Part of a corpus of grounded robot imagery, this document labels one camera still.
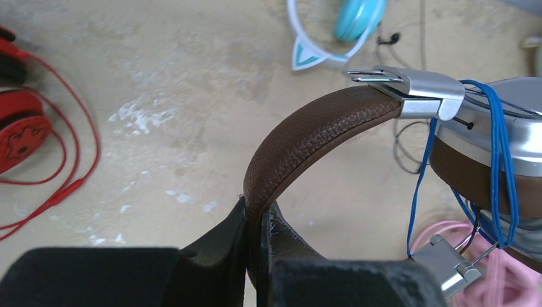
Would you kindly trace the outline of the red black headphones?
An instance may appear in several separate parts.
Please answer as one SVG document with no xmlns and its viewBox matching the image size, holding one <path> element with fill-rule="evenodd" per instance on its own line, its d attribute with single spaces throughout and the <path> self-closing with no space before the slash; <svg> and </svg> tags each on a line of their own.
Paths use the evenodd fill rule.
<svg viewBox="0 0 542 307">
<path fill-rule="evenodd" d="M 24 162 L 46 142 L 49 136 L 54 136 L 60 144 L 62 160 L 58 169 L 45 179 L 38 181 L 2 179 L 1 183 L 23 186 L 42 185 L 55 179 L 63 171 L 68 154 L 66 143 L 53 129 L 51 120 L 45 114 L 44 105 L 48 105 L 70 131 L 74 141 L 75 157 L 69 175 L 51 196 L 24 219 L 1 227 L 6 232 L 1 236 L 1 240 L 11 237 L 32 219 L 58 205 L 84 185 L 96 170 L 102 151 L 97 125 L 78 94 L 46 61 L 19 49 L 15 45 L 16 39 L 16 35 L 10 30 L 1 28 L 1 173 L 6 173 Z M 27 61 L 29 60 L 41 65 L 65 87 L 89 123 L 95 146 L 95 156 L 89 170 L 81 178 L 75 177 L 81 162 L 81 143 L 76 130 L 57 105 L 38 90 L 25 85 L 28 77 Z"/>
</svg>

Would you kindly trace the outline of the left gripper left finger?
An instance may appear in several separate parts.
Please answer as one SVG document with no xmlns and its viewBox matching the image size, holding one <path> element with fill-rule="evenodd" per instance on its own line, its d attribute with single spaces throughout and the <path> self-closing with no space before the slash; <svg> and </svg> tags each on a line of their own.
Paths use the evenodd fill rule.
<svg viewBox="0 0 542 307">
<path fill-rule="evenodd" d="M 245 200 L 185 248 L 36 248 L 1 280 L 2 306 L 241 306 Z"/>
</svg>

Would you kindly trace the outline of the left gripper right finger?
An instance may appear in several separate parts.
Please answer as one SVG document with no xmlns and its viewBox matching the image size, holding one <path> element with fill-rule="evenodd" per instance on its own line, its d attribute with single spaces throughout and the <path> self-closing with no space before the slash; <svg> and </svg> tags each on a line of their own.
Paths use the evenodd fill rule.
<svg viewBox="0 0 542 307">
<path fill-rule="evenodd" d="M 283 218 L 264 213 L 258 306 L 447 306 L 429 270 L 412 260 L 329 260 Z"/>
</svg>

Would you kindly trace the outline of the teal cat ear headphones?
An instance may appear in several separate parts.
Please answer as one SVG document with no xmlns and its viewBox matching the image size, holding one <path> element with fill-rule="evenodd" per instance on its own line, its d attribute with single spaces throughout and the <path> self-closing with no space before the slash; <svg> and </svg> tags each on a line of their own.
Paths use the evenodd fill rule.
<svg viewBox="0 0 542 307">
<path fill-rule="evenodd" d="M 291 32 L 295 39 L 291 52 L 291 69 L 293 71 L 306 70 L 322 63 L 331 67 L 341 68 L 345 66 L 351 58 L 360 51 L 366 43 L 369 36 L 376 30 L 378 37 L 376 39 L 376 56 L 378 63 L 383 65 L 384 60 L 380 52 L 381 46 L 388 46 L 390 55 L 400 65 L 405 68 L 411 68 L 392 47 L 398 43 L 401 33 L 397 32 L 390 36 L 388 40 L 384 39 L 381 29 L 385 8 L 388 1 L 340 1 L 341 8 L 336 17 L 334 25 L 334 38 L 339 42 L 351 43 L 353 47 L 346 54 L 333 54 L 317 46 L 304 31 L 303 25 L 297 13 L 297 1 L 286 1 L 288 20 Z M 419 1 L 419 56 L 421 68 L 427 70 L 426 54 L 426 1 Z M 394 160 L 398 166 L 411 175 L 418 175 L 421 172 L 423 163 L 416 159 L 403 146 L 400 141 L 401 135 L 413 125 L 420 124 L 429 126 L 428 120 L 418 120 L 408 123 L 399 130 L 398 121 L 393 125 L 394 144 L 392 152 Z M 408 169 L 401 160 L 400 154 L 417 165 L 417 170 Z"/>
</svg>

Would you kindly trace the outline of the brown silver headphones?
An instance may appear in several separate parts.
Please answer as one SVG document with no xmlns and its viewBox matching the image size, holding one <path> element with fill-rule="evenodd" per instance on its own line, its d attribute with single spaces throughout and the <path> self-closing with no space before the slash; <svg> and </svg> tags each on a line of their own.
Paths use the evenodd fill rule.
<svg viewBox="0 0 542 307">
<path fill-rule="evenodd" d="M 437 119 L 428 164 L 451 188 L 482 236 L 497 240 L 490 205 L 491 118 L 481 91 L 446 75 L 376 66 L 349 70 L 355 86 L 320 97 L 283 120 L 260 144 L 244 178 L 249 243 L 248 272 L 257 281 L 264 213 L 306 169 L 350 138 L 391 119 Z M 535 77 L 487 84 L 500 97 L 514 167 L 519 223 L 512 246 L 501 249 L 541 270 L 541 96 Z M 511 212 L 504 167 L 499 176 L 504 238 Z"/>
</svg>

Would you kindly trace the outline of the pink headphones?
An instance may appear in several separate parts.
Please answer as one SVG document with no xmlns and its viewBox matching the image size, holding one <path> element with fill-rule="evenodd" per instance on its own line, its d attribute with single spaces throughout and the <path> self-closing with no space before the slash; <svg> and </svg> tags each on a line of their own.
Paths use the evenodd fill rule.
<svg viewBox="0 0 542 307">
<path fill-rule="evenodd" d="M 471 233 L 468 221 L 439 221 L 424 229 L 413 242 L 411 251 L 439 234 L 457 244 Z M 452 296 L 452 306 L 541 306 L 541 275 L 505 251 L 494 249 L 476 264 L 483 276 Z"/>
</svg>

